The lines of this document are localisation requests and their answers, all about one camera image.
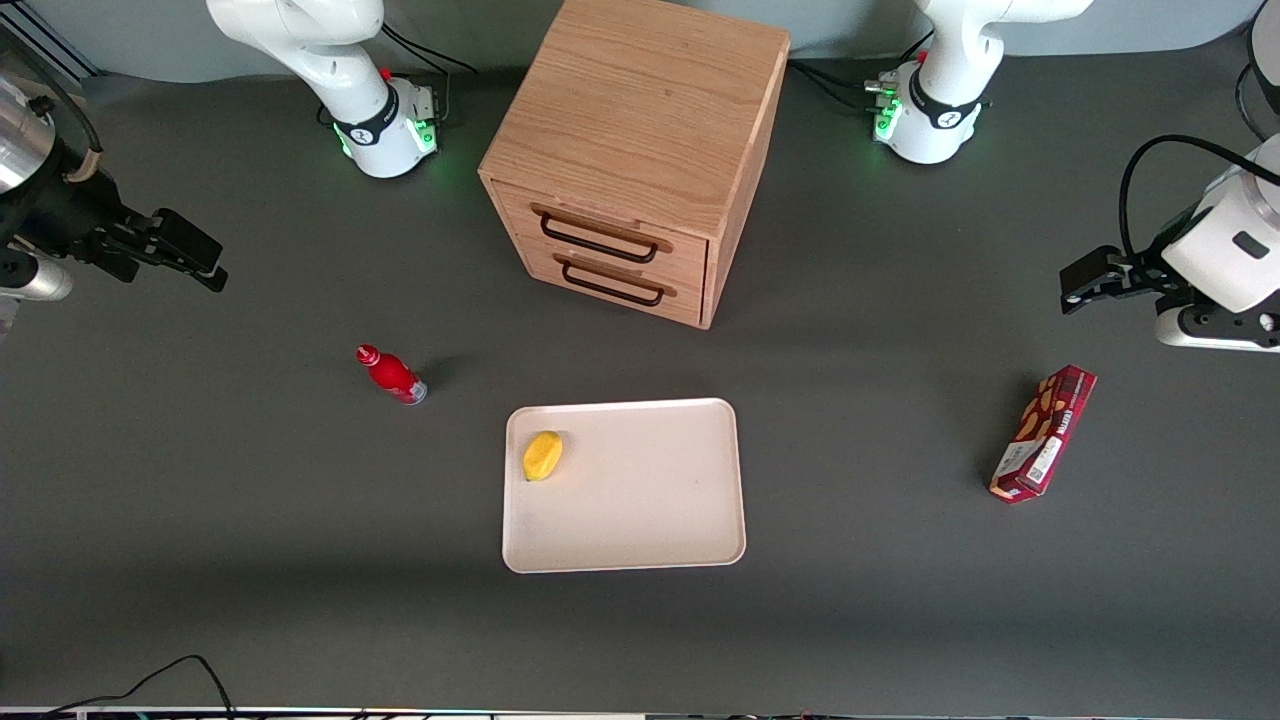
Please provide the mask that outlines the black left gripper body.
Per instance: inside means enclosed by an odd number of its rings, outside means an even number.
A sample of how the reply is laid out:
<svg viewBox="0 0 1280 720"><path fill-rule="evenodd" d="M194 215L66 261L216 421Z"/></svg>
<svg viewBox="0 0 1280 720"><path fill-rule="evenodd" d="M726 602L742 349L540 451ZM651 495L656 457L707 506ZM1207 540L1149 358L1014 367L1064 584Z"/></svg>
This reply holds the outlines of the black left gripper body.
<svg viewBox="0 0 1280 720"><path fill-rule="evenodd" d="M1151 249L1140 252L1120 250L1129 265L1128 284L1146 287L1146 293L1156 293L1171 304L1193 301L1190 283L1160 258L1158 252Z"/></svg>

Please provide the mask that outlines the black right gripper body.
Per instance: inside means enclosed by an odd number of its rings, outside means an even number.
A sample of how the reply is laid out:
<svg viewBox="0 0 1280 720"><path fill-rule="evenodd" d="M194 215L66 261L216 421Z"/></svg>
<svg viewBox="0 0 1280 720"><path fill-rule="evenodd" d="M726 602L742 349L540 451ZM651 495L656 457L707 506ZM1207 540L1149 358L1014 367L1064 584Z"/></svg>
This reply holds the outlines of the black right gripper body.
<svg viewBox="0 0 1280 720"><path fill-rule="evenodd" d="M142 264L161 264L145 233L148 223L101 172L83 183L32 178L3 193L4 241L17 236L52 258L96 266L125 283Z"/></svg>

